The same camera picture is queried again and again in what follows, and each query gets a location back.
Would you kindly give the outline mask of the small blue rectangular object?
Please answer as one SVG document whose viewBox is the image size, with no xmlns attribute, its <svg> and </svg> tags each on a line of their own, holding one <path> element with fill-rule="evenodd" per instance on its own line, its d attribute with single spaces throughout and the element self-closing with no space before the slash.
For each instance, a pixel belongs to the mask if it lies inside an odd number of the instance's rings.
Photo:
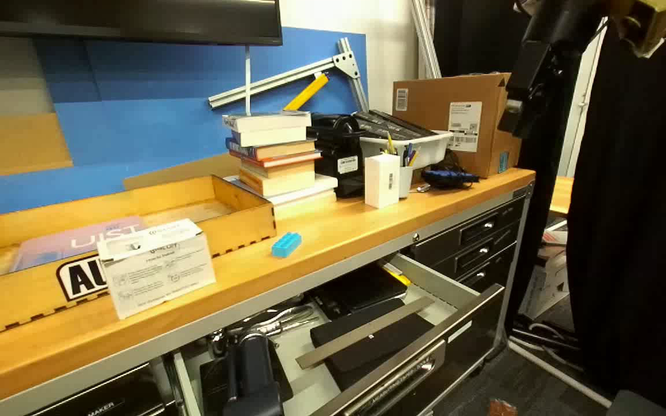
<svg viewBox="0 0 666 416">
<path fill-rule="evenodd" d="M 295 231 L 287 231 L 275 245 L 272 255 L 278 260 L 287 260 L 299 245 L 299 236 Z"/>
</svg>

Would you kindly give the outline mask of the grey drawer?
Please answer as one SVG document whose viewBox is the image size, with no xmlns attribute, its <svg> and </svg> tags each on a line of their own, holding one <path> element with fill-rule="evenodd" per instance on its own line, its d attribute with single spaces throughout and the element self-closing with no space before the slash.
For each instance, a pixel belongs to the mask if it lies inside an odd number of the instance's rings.
<svg viewBox="0 0 666 416">
<path fill-rule="evenodd" d="M 423 416 L 488 356 L 461 352 L 467 318 L 426 289 L 405 255 L 272 294 L 165 359 L 183 416 Z M 295 359 L 405 303 L 420 312 L 302 370 Z"/>
</svg>

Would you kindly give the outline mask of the black drawer cabinet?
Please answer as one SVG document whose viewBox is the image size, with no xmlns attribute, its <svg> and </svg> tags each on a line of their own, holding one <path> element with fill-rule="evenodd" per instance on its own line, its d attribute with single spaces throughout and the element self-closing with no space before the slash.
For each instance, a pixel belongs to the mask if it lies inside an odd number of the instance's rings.
<svg viewBox="0 0 666 416">
<path fill-rule="evenodd" d="M 446 305 L 461 309 L 493 284 L 500 294 L 467 318 L 467 334 L 458 337 L 461 352 L 488 356 L 500 345 L 503 294 L 511 289 L 513 261 L 519 252 L 526 196 L 513 196 L 482 212 L 453 222 L 405 249 L 415 278 Z"/>
</svg>

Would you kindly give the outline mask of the white small carton box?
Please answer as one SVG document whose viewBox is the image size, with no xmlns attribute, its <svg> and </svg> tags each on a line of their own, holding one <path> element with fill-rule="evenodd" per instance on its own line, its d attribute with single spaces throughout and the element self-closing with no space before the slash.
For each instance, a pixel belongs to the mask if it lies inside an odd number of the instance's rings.
<svg viewBox="0 0 666 416">
<path fill-rule="evenodd" d="M 399 157 L 372 156 L 364 160 L 364 203 L 386 208 L 398 201 L 399 190 Z"/>
</svg>

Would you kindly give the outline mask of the black device behind books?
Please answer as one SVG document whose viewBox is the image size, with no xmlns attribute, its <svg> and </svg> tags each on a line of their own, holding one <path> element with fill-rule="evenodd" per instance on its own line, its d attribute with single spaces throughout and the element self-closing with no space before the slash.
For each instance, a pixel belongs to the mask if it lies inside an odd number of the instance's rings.
<svg viewBox="0 0 666 416">
<path fill-rule="evenodd" d="M 352 200 L 363 195 L 363 163 L 352 115 L 311 115 L 315 148 L 320 157 L 315 172 L 336 180 L 334 196 Z"/>
</svg>

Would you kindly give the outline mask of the stack of books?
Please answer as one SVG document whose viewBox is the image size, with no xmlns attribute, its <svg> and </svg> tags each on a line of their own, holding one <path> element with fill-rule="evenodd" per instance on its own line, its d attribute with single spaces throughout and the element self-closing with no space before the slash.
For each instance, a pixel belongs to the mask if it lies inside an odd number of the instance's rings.
<svg viewBox="0 0 666 416">
<path fill-rule="evenodd" d="M 238 182 L 262 196 L 278 220 L 334 201 L 336 180 L 319 173 L 320 151 L 306 111 L 221 118 L 227 151 L 238 160 Z"/>
</svg>

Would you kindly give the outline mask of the white plastic bin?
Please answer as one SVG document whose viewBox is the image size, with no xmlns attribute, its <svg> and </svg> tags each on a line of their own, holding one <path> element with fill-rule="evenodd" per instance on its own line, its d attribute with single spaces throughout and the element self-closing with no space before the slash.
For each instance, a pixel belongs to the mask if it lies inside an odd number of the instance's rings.
<svg viewBox="0 0 666 416">
<path fill-rule="evenodd" d="M 391 152 L 412 168 L 441 163 L 453 138 L 449 130 L 428 130 L 380 111 L 355 113 L 353 121 L 364 157 Z"/>
</svg>

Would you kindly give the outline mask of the yellow bar tool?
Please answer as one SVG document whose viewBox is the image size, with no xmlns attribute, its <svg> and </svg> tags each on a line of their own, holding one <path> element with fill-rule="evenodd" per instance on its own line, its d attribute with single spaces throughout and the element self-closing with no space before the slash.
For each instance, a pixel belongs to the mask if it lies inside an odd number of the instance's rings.
<svg viewBox="0 0 666 416">
<path fill-rule="evenodd" d="M 283 111 L 299 111 L 326 83 L 326 74 L 315 74 L 315 78 L 293 99 L 283 104 Z"/>
</svg>

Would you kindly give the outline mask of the grey metal bar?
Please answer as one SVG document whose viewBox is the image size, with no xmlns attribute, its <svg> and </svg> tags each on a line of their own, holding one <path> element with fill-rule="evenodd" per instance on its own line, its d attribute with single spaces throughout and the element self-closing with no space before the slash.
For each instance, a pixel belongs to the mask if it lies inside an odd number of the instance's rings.
<svg viewBox="0 0 666 416">
<path fill-rule="evenodd" d="M 367 336 L 378 334 L 378 330 L 420 312 L 428 305 L 432 305 L 429 299 L 419 299 L 419 301 L 405 303 L 401 307 L 386 312 L 386 315 L 380 315 L 380 318 L 376 318 L 376 320 L 372 320 L 372 321 L 367 321 L 367 324 L 363 324 L 348 334 L 341 334 L 340 337 L 332 337 L 330 342 L 297 356 L 295 363 L 297 363 L 297 367 L 309 370 L 309 367 L 324 363 L 326 359 L 343 352 L 347 346 L 364 340 Z"/>
</svg>

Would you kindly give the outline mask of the brown cardboard shipping box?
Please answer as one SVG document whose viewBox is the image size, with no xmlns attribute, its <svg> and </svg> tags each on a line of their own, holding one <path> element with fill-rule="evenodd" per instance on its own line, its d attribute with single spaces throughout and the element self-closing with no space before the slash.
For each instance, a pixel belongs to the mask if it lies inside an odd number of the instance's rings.
<svg viewBox="0 0 666 416">
<path fill-rule="evenodd" d="M 449 152 L 481 178 L 513 168 L 519 142 L 500 130 L 506 71 L 392 83 L 392 115 L 428 130 L 449 130 Z"/>
</svg>

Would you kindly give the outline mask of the white paper sheet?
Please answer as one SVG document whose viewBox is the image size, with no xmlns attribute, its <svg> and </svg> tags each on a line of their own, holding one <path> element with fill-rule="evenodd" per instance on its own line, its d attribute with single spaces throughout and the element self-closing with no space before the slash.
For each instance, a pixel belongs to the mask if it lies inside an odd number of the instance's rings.
<svg viewBox="0 0 666 416">
<path fill-rule="evenodd" d="M 96 260 L 120 320 L 214 283 L 208 238 L 190 220 L 101 241 Z"/>
</svg>

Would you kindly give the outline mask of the dark monitor screen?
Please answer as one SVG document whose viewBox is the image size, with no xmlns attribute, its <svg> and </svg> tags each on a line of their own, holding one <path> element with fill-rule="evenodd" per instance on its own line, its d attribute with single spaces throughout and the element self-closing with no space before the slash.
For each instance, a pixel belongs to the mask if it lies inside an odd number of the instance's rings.
<svg viewBox="0 0 666 416">
<path fill-rule="evenodd" d="M 279 0 L 0 0 L 0 36 L 278 46 L 282 19 Z"/>
</svg>

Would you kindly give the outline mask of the pink booklet in tray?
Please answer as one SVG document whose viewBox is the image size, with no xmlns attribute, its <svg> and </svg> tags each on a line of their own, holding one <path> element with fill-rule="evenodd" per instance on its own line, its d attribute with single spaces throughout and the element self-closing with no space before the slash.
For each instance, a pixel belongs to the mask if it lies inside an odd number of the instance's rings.
<svg viewBox="0 0 666 416">
<path fill-rule="evenodd" d="M 96 247 L 99 241 L 117 238 L 131 231 L 143 229 L 145 222 L 141 217 L 120 217 L 111 222 L 88 225 L 77 229 L 67 229 L 60 234 L 47 234 L 38 238 L 29 238 L 17 245 L 10 274 L 34 268 L 42 264 L 50 264 L 58 260 L 68 260 L 77 255 L 88 255 Z"/>
</svg>

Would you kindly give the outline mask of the shallow wooden tray box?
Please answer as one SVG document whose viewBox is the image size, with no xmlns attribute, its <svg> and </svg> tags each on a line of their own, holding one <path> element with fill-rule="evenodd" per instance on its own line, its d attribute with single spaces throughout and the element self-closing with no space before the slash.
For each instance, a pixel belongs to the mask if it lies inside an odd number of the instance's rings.
<svg viewBox="0 0 666 416">
<path fill-rule="evenodd" d="M 268 241 L 272 205 L 216 175 L 0 215 L 0 334 L 104 294 L 99 241 L 191 220 L 212 257 Z"/>
</svg>

